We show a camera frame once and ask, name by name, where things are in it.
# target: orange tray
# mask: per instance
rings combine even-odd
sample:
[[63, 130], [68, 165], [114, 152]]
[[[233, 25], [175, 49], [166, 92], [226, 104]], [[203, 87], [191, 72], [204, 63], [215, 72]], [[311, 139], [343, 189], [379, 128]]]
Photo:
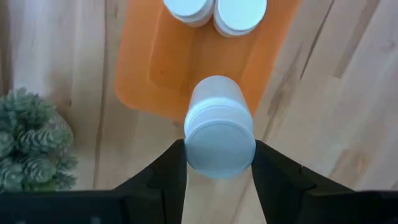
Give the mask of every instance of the orange tray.
[[300, 0], [268, 0], [261, 23], [227, 39], [213, 20], [191, 28], [162, 0], [130, 0], [116, 70], [115, 91], [128, 107], [184, 121], [190, 96], [212, 75], [233, 79], [254, 115]]

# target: container lid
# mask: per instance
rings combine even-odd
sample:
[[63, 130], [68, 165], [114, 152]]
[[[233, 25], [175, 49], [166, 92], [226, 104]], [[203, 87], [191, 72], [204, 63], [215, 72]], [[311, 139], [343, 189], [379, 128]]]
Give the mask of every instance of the container lid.
[[210, 119], [188, 134], [185, 149], [196, 171], [212, 178], [227, 178], [243, 173], [251, 165], [256, 142], [240, 124]]
[[164, 4], [173, 14], [184, 17], [198, 13], [207, 1], [212, 0], [164, 0]]
[[248, 30], [264, 17], [266, 0], [218, 0], [218, 14], [231, 29]]

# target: white plastic container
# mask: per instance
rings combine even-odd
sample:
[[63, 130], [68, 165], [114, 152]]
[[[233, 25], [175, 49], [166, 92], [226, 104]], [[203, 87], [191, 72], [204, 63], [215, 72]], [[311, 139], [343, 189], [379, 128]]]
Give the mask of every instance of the white plastic container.
[[225, 37], [245, 35], [256, 28], [266, 9], [267, 0], [217, 0], [214, 25]]
[[164, 4], [175, 18], [191, 27], [205, 25], [214, 11], [214, 0], [164, 0]]
[[251, 165], [253, 121], [239, 86], [227, 77], [208, 77], [195, 87], [184, 132], [187, 160], [203, 175], [233, 177]]

